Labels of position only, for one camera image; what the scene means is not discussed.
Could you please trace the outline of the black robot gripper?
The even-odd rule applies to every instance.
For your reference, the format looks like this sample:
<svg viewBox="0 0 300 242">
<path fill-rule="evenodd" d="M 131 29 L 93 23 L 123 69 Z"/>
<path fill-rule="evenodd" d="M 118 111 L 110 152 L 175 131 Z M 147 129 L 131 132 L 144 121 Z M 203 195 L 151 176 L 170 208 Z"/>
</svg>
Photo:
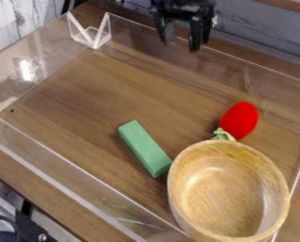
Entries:
<svg viewBox="0 0 300 242">
<path fill-rule="evenodd" d="M 209 43 L 217 0 L 150 0 L 150 15 L 159 40 L 167 44 L 174 37 L 172 20 L 190 21 L 188 51 L 196 52 Z"/>
</svg>

